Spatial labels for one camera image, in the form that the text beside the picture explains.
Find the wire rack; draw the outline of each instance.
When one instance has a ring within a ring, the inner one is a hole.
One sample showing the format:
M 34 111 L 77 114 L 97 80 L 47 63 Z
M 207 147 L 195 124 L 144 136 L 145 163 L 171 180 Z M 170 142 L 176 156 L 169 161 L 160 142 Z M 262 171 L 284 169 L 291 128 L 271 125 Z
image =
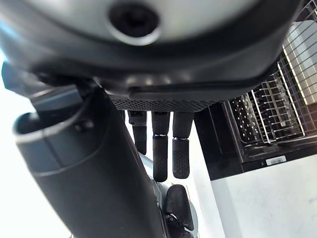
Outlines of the wire rack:
M 276 71 L 229 104 L 245 146 L 317 142 L 317 0 L 304 2 Z

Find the wire basket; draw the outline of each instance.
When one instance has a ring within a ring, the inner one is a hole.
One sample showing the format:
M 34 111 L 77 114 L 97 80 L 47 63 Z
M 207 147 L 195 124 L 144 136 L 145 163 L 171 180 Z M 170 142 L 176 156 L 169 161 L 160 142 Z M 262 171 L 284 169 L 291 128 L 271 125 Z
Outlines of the wire basket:
M 229 104 L 244 146 L 317 142 L 317 0 L 291 25 L 276 71 Z

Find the dishwasher rack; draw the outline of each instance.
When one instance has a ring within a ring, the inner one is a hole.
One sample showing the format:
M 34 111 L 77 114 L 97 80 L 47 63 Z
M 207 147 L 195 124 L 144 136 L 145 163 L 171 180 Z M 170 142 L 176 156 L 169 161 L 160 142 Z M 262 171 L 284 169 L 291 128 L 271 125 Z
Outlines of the dishwasher rack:
M 304 2 L 275 72 L 224 107 L 234 136 L 251 158 L 317 143 L 317 0 Z

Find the black rubber fingertip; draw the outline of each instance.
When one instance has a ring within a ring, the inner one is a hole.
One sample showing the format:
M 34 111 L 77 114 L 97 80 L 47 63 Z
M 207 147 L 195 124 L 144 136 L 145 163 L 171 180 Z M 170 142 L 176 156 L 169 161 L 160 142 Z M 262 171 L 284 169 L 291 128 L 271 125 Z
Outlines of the black rubber fingertip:
M 167 136 L 153 136 L 153 178 L 157 182 L 167 180 Z
M 189 172 L 189 140 L 173 139 L 173 175 L 177 179 L 186 179 Z

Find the white sticker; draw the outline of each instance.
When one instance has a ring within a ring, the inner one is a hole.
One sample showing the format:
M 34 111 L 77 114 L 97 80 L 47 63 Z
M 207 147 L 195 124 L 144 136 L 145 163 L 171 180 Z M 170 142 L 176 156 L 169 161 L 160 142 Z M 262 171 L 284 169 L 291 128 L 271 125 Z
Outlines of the white sticker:
M 285 155 L 266 160 L 266 164 L 268 166 L 283 163 L 283 162 L 286 162 Z

